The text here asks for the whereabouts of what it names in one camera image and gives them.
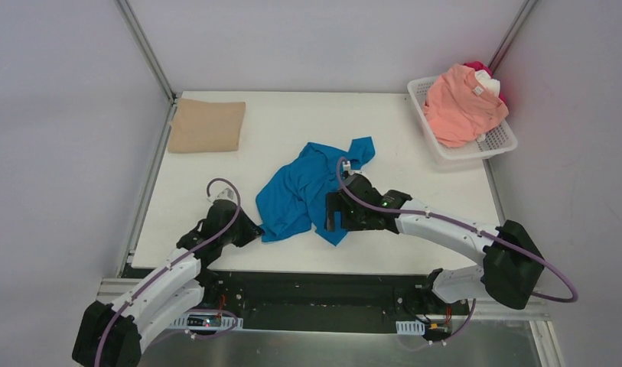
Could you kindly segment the blue t shirt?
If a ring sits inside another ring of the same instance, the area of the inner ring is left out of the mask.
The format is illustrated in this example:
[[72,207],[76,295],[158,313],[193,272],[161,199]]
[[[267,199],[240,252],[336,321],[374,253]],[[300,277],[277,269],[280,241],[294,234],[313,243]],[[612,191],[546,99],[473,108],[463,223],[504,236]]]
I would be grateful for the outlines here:
[[344,229],[328,231],[326,195],[338,189],[337,162],[346,158],[360,169],[375,156],[371,137],[355,138],[347,151],[316,142],[307,143],[291,163],[279,168],[256,195],[262,220],[262,241],[279,242],[315,229],[323,240],[338,245]]

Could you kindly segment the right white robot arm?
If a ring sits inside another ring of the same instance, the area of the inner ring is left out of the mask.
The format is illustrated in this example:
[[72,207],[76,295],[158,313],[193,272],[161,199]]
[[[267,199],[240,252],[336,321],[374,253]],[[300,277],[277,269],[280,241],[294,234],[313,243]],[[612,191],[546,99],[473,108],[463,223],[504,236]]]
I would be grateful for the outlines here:
[[456,301],[487,295],[514,310],[526,307],[544,270],[542,254],[525,228],[454,218],[398,190],[380,193],[362,174],[343,174],[343,186],[326,196],[329,232],[386,230],[426,239],[470,259],[474,265],[435,269],[420,301],[440,313]]

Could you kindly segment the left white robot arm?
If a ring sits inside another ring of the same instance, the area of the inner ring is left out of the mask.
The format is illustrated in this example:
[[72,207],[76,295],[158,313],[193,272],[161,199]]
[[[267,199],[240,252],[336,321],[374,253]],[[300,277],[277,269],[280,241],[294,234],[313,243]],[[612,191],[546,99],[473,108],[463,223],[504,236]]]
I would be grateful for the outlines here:
[[222,281],[208,266],[225,246],[243,247],[262,234],[238,200],[218,196],[161,265],[122,296],[86,308],[73,360],[81,366],[137,366],[155,337],[190,309],[205,309],[213,324],[231,318]]

